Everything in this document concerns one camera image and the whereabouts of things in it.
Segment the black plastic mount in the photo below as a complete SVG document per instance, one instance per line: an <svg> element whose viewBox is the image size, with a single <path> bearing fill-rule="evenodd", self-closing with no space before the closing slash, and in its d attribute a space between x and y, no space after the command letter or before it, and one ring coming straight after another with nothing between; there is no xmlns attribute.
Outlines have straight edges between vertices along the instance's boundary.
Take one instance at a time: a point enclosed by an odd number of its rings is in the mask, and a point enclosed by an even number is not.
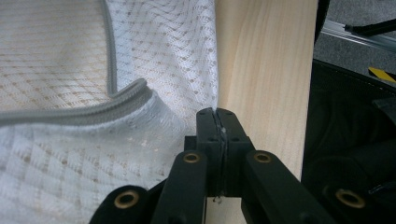
<svg viewBox="0 0 396 224"><path fill-rule="evenodd" d="M92 217L98 223L205 223L206 197L240 197L248 224L335 223L272 153L255 150L236 115L212 108L197 113L168 178L146 191L111 192Z"/></svg>
<svg viewBox="0 0 396 224"><path fill-rule="evenodd" d="M396 19L365 26L346 25L345 30L357 35L382 35L396 30Z"/></svg>

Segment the wooden board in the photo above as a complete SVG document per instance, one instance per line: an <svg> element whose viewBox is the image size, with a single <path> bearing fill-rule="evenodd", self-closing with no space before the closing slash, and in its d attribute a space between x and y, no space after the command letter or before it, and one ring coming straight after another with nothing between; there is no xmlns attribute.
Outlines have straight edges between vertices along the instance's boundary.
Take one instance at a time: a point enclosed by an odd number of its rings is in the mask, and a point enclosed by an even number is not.
<svg viewBox="0 0 396 224"><path fill-rule="evenodd" d="M257 149L300 177L317 0L219 0L219 107ZM246 223L240 201L208 201L206 223Z"/></svg>

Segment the diamond pattern fabric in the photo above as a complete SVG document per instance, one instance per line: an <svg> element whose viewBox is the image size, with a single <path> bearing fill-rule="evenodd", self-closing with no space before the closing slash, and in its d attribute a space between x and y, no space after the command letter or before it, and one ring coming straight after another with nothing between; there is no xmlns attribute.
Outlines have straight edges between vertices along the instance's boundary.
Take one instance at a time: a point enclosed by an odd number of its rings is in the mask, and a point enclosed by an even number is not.
<svg viewBox="0 0 396 224"><path fill-rule="evenodd" d="M167 177L217 104L214 8L0 2L1 223L88 223L113 189Z"/></svg>

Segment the wood grain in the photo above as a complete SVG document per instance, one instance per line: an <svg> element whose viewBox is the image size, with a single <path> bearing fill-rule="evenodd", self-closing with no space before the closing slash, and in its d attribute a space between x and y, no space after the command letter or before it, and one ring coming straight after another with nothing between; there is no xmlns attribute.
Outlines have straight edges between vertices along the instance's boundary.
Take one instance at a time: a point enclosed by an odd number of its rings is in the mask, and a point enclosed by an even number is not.
<svg viewBox="0 0 396 224"><path fill-rule="evenodd" d="M219 0L219 107L257 149L300 177L317 0ZM246 223L240 201L208 201L206 223Z"/></svg>

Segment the gray fabric edge trim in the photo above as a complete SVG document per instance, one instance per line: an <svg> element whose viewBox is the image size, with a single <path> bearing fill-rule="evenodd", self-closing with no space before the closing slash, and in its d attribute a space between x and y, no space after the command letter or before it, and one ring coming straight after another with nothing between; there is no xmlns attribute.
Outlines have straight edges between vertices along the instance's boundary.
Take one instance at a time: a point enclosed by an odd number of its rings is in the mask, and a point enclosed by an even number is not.
<svg viewBox="0 0 396 224"><path fill-rule="evenodd" d="M0 114L0 127L20 123L92 125L122 118L143 106L153 95L143 78L120 91L117 97L93 106L72 109L25 110Z"/></svg>
<svg viewBox="0 0 396 224"><path fill-rule="evenodd" d="M107 49L107 95L110 98L117 97L117 56L116 46L113 34L113 24L111 15L108 10L106 0L101 0L102 12L106 32L106 49Z"/></svg>

